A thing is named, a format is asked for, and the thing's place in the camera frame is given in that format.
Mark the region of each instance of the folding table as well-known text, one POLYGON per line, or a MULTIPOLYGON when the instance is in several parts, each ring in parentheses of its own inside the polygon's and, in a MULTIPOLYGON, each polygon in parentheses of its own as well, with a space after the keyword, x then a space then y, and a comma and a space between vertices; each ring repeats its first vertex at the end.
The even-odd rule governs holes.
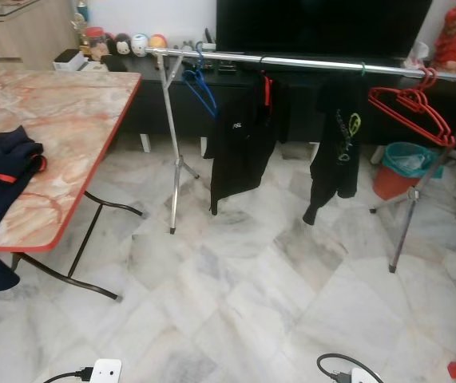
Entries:
POLYGON ((0 71, 0 132, 23 125, 30 138, 43 143, 47 168, 30 181, 0 223, 0 251, 13 254, 12 270, 23 259, 63 282, 116 294, 73 279, 73 273, 106 202, 86 188, 141 82, 139 73, 0 71), (98 209, 67 275, 27 253, 56 247, 82 195, 98 209))

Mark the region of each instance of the marble floor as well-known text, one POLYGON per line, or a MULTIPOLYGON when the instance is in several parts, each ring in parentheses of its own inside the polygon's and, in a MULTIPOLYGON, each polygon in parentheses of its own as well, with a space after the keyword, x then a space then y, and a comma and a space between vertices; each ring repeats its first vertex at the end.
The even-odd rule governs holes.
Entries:
MULTIPOLYGON (((212 162, 183 140, 201 178, 182 174, 171 236, 172 148, 168 137, 152 145, 144 154, 137 135, 121 134, 89 188, 145 212, 104 209, 76 272, 123 301, 20 263, 21 283, 0 293, 0 383, 42 383, 100 357, 123 361, 123 383, 328 383, 315 366, 328 352, 355 357, 386 383, 451 381, 456 163, 426 189, 389 274, 403 207, 368 212, 379 201, 370 153, 357 196, 334 198, 309 227, 308 145, 279 146, 261 187, 223 200, 213 217, 212 162)), ((36 256, 68 270, 94 209, 83 199, 58 247, 36 256)))

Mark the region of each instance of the red table edge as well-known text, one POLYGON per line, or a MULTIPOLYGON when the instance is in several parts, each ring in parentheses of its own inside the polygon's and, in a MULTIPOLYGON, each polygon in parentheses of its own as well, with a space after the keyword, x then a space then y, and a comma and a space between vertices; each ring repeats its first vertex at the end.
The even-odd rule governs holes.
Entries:
POLYGON ((132 104, 132 100, 135 97, 135 94, 137 90, 139 89, 139 85, 141 84, 142 81, 142 75, 139 76, 139 80, 133 87, 132 94, 130 94, 129 99, 126 101, 126 105, 123 108, 123 111, 117 118, 116 125, 113 128, 113 131, 110 133, 109 137, 107 138, 107 141, 105 142, 103 148, 101 149, 100 154, 98 155, 98 158, 94 162, 94 165, 91 167, 91 171, 89 172, 87 178, 85 179, 84 184, 82 185, 80 191, 78 192, 78 196, 75 199, 75 202, 73 202, 73 205, 71 206, 68 215, 65 217, 64 221, 62 222, 61 227, 57 231, 54 239, 52 239, 48 244, 43 245, 43 246, 34 246, 34 247, 5 247, 5 246, 0 246, 0 251, 5 251, 5 252, 44 252, 44 251, 51 251, 53 250, 59 241, 62 238, 62 235, 65 232, 65 229, 68 227, 69 221, 73 217, 73 213, 77 209, 78 204, 81 202, 81 198, 84 195, 85 190, 89 186, 89 183, 91 182, 91 179, 93 178, 94 174, 96 173, 96 170, 98 166, 100 165, 100 162, 103 160, 103 157, 105 155, 105 152, 107 152, 107 149, 110 146, 110 143, 112 142, 114 136, 116 136, 117 130, 119 129, 119 125, 123 121, 123 118, 125 117, 125 114, 127 110, 129 109, 130 105, 132 104))

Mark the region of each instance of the blue hanger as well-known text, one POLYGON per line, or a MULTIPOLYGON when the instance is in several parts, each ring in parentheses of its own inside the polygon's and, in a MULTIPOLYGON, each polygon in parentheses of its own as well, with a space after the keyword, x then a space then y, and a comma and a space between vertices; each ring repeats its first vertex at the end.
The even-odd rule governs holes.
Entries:
POLYGON ((197 69, 196 70, 185 70, 182 73, 181 78, 182 78, 183 82, 190 88, 190 90, 192 90, 192 92, 196 95, 196 97, 199 99, 199 101, 201 101, 201 103, 203 103, 204 107, 210 112, 212 117, 215 118, 217 116, 217 104, 215 102, 215 98, 213 98, 210 88, 208 87, 208 85, 206 84, 206 81, 204 80, 203 73, 201 72, 201 68, 203 67, 204 59, 203 59, 203 55, 201 54, 201 51, 199 49, 199 46, 198 46, 199 44, 200 44, 199 42, 196 44, 196 50, 199 54, 199 65, 197 66, 197 69), (207 102, 204 100, 204 98, 192 87, 192 85, 190 85, 190 82, 188 81, 188 79, 195 81, 196 85, 199 87, 199 89, 208 95, 208 98, 210 99, 212 107, 210 107, 210 105, 207 104, 207 102))

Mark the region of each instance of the power plug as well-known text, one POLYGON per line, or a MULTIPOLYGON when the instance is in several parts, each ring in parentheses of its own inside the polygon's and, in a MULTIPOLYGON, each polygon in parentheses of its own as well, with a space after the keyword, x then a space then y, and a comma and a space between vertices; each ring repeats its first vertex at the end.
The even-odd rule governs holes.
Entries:
POLYGON ((363 369, 360 369, 359 367, 355 367, 352 369, 351 376, 351 383, 378 383, 374 377, 372 377, 369 373, 367 373, 363 369))
POLYGON ((94 364, 91 383, 119 383, 120 375, 119 359, 98 359, 94 364))

